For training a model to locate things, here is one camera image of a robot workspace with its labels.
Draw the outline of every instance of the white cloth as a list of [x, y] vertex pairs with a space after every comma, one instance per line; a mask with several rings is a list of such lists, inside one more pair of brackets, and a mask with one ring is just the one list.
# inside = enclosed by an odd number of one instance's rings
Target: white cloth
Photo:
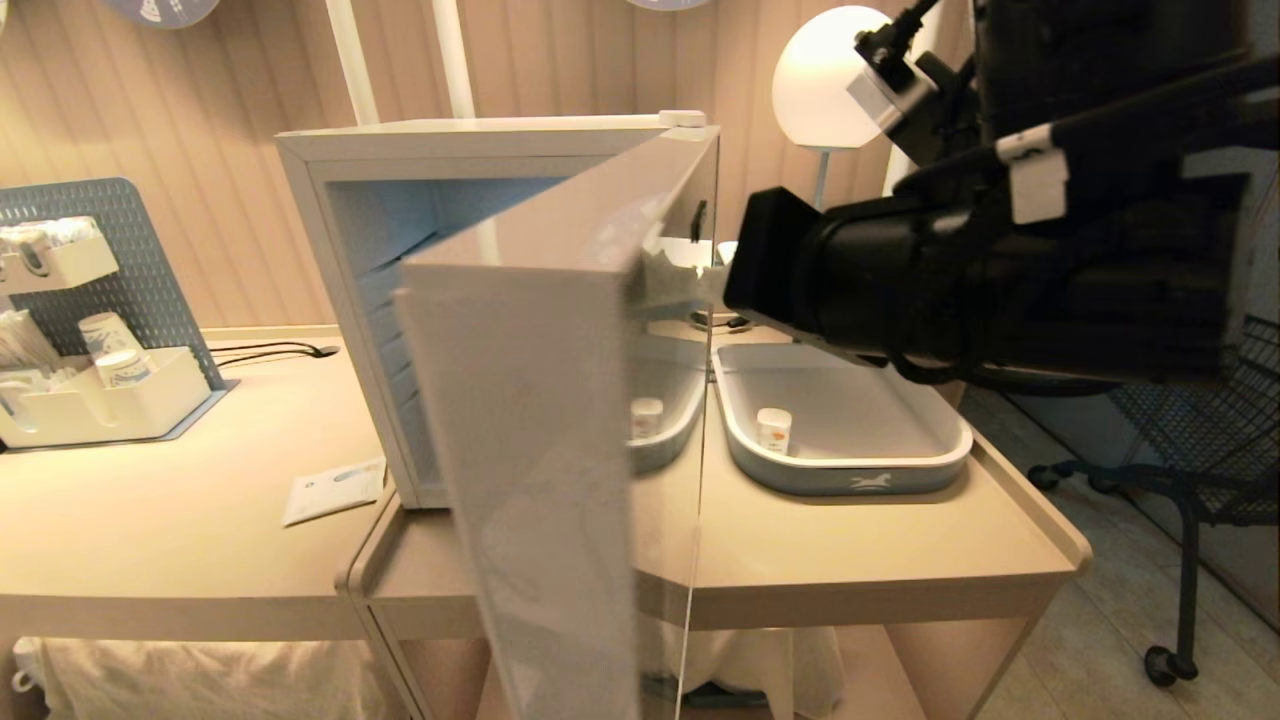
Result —
[[362, 642], [41, 638], [49, 720], [399, 720]]
[[[678, 639], [678, 633], [668, 634]], [[668, 651], [678, 644], [667, 643]], [[668, 664], [678, 659], [668, 655]], [[735, 692], [763, 691], [774, 720], [827, 720], [845, 692], [836, 629], [771, 628], [689, 633], [685, 691], [709, 680]]]

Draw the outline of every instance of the white cabinet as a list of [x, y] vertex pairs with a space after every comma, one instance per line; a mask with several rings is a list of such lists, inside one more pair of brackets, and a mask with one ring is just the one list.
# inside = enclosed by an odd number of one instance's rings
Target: white cabinet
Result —
[[657, 115], [502, 118], [276, 138], [406, 507], [444, 507], [448, 500], [392, 309], [401, 261], [662, 129]]
[[707, 407], [689, 320], [713, 296], [692, 236], [717, 135], [672, 129], [402, 265], [401, 327], [516, 717], [639, 719], [643, 678], [678, 676]]

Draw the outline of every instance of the chair leg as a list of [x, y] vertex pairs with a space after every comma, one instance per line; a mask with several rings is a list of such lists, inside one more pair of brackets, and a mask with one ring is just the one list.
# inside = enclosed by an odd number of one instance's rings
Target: chair leg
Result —
[[1196, 600], [1199, 589], [1199, 520], [1189, 502], [1178, 502], [1183, 518], [1183, 569], [1178, 591], [1178, 655], [1174, 674], [1184, 680], [1199, 675], [1193, 657], [1196, 648]]
[[1147, 678], [1162, 688], [1178, 680], [1194, 680], [1196, 666], [1196, 596], [1199, 585], [1199, 521], [1187, 500], [1174, 500], [1183, 520], [1183, 568], [1178, 589], [1178, 652], [1152, 646], [1143, 659]]

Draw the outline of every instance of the white tray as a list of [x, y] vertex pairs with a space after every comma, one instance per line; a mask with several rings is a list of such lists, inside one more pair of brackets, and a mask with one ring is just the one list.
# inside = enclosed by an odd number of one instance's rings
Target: white tray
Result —
[[[969, 425], [933, 388], [891, 369], [806, 345], [724, 346], [712, 363], [733, 461], [778, 492], [932, 492], [955, 479], [973, 446]], [[762, 407], [791, 413], [787, 455], [755, 442]]]
[[631, 396], [657, 397], [664, 407], [658, 434], [627, 441], [631, 471], [641, 475], [678, 457], [698, 424], [698, 411], [707, 397], [707, 343], [639, 337], [628, 348], [627, 370]]
[[102, 387], [90, 365], [51, 392], [22, 396], [17, 416], [0, 409], [0, 439], [9, 447], [51, 447], [168, 433], [209, 397], [209, 382], [188, 347], [148, 352], [159, 369], [137, 384]]
[[0, 255], [0, 295], [67, 290], [120, 269], [102, 234], [50, 247], [44, 261], [47, 274], [38, 275], [23, 264], [17, 252]]

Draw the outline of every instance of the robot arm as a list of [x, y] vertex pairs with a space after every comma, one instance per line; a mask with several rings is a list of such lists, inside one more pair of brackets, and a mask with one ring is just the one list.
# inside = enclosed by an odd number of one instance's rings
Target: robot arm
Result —
[[827, 213], [753, 195], [726, 305], [920, 383], [1213, 378], [1248, 176], [1183, 159], [1276, 149], [1275, 100], [1242, 96], [1277, 63], [1248, 58], [1239, 3], [975, 0], [952, 72], [906, 59], [934, 1], [851, 38], [868, 65], [850, 92], [920, 169]]

